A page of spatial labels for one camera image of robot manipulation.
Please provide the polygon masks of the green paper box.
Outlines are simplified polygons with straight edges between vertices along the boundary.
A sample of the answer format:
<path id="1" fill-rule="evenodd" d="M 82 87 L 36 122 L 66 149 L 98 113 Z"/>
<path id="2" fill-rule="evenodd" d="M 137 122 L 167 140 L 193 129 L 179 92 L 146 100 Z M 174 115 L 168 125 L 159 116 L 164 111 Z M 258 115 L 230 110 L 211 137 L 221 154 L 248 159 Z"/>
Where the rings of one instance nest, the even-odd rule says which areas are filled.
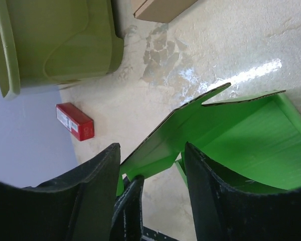
<path id="1" fill-rule="evenodd" d="M 185 144 L 191 143 L 251 184 L 301 188 L 301 114 L 283 90 L 212 102 L 225 83 L 174 109 L 121 163 L 123 179 L 154 176 L 173 165 L 186 179 Z"/>

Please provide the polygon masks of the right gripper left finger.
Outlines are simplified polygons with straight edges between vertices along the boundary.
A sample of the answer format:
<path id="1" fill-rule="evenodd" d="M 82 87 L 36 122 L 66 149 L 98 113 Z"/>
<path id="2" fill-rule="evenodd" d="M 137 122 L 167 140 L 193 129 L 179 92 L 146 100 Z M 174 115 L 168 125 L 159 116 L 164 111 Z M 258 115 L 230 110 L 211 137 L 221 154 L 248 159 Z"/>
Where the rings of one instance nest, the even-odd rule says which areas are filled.
<path id="1" fill-rule="evenodd" d="M 37 187 L 0 182 L 0 240 L 109 240 L 119 166 L 113 143 Z"/>

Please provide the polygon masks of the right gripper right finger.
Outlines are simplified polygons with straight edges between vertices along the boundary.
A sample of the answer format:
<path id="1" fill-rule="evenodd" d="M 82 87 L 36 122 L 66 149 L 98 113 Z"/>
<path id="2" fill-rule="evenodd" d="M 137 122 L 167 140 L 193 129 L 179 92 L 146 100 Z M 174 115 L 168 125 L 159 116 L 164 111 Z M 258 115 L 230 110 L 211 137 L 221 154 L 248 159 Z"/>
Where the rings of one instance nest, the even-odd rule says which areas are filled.
<path id="1" fill-rule="evenodd" d="M 184 165 L 197 240 L 301 240 L 301 188 L 252 182 L 191 143 Z"/>

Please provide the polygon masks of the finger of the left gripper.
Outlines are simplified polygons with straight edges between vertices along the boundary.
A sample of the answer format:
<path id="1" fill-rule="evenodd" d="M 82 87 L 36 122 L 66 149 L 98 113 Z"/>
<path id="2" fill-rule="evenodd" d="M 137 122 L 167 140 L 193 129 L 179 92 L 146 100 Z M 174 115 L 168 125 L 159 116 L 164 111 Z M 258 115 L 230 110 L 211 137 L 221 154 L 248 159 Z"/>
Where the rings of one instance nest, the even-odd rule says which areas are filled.
<path id="1" fill-rule="evenodd" d="M 142 240 L 142 191 L 144 177 L 136 176 L 131 181 L 124 178 L 124 192 L 116 198 L 111 240 Z"/>

